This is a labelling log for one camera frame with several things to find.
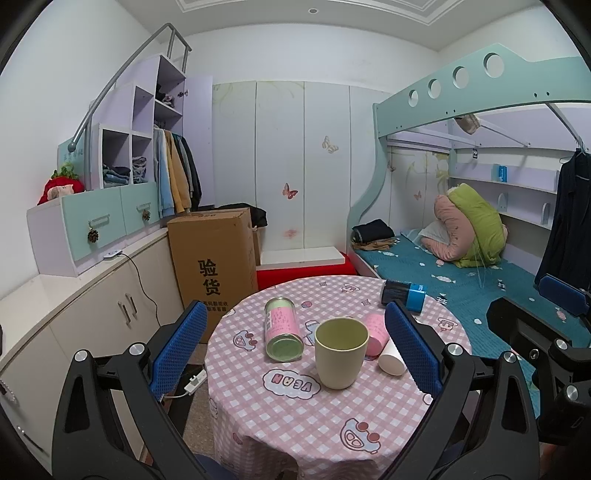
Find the cabinet handle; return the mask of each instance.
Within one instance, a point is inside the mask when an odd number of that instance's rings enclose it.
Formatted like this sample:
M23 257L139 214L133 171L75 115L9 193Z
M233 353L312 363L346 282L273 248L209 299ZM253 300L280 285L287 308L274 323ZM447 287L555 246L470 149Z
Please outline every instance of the cabinet handle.
M125 324L129 326L129 324L131 323L131 319L129 318L129 313L127 313L127 308L120 301L117 302L117 305L119 305L119 308L123 311L125 318L127 318Z
M128 301L129 303L131 303L131 306L134 308L134 312L133 312L133 314L132 314L132 315L133 315L133 316L135 317L135 319L137 320L137 318L138 318L138 309L137 309L137 307L135 306L134 298L133 298L133 297L132 297L132 296L131 296L129 293L126 293L126 294L125 294L125 297L127 298L127 301Z
M47 452L46 452L45 450L43 450L41 447L39 447L39 445L38 445L38 444L36 444L36 443L33 441L33 439L32 439L31 437L29 437L29 435L27 435L27 434L25 433L25 431L24 431L22 428L20 428L18 425L17 425L17 430L18 430L18 431L21 433L21 435L22 435L22 436L24 436L24 437L25 437L25 438L26 438L26 439L27 439L27 440L28 440L28 441L31 443L31 445L33 445L33 446L34 446L34 447L35 447L37 450L39 450L41 453L45 453L45 455L47 455Z

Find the circular hole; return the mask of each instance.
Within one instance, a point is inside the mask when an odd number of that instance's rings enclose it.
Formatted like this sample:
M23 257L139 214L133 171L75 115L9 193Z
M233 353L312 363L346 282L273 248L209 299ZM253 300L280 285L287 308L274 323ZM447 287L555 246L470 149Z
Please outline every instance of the circular hole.
M489 53L484 57L484 69L489 77L496 79L503 75L505 62L496 53Z
M429 82L429 97L437 98L441 95L441 83L437 79L433 79Z
M410 106L417 106L418 103L418 92L416 90L411 90L408 94L408 104Z
M453 71L453 84L457 88L466 88L469 81L470 76L464 67L458 67Z

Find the teal bedsheet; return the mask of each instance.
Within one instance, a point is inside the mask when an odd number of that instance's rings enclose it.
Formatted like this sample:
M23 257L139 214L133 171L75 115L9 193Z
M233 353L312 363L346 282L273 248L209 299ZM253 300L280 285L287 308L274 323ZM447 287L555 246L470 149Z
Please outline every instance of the teal bedsheet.
M489 268L457 268L425 253L407 238L399 240L386 251L356 252L382 278L424 285L427 294L443 303L460 321L474 355L496 358L509 349L486 322L490 303L505 296L561 331L573 341L573 346L589 346L591 335L580 320L541 297L533 287L534 276L517 265L503 260ZM538 415L540 392L531 382L534 368L521 358L520 364Z

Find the black clothing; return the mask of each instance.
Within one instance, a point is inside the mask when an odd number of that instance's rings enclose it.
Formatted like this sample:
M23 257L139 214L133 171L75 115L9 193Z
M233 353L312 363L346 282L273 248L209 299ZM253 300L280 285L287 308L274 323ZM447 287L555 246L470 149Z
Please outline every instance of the black clothing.
M554 223L535 285L546 274L588 290L591 280L591 155L577 150L560 170Z

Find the white wardrobe door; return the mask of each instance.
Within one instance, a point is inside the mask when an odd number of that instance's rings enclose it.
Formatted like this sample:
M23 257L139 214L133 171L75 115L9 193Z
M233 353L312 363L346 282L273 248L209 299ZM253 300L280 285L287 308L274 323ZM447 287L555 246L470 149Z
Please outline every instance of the white wardrobe door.
M351 180L349 87L304 84L304 246L346 249Z
M350 87L351 107L351 198L353 205L367 189L375 167L374 103L391 93ZM391 182L387 172L384 186L374 204L363 214L361 223L381 218L388 223Z
M304 247L304 84L256 84L256 205L263 250Z
M256 204L256 82L213 86L213 177L216 206Z

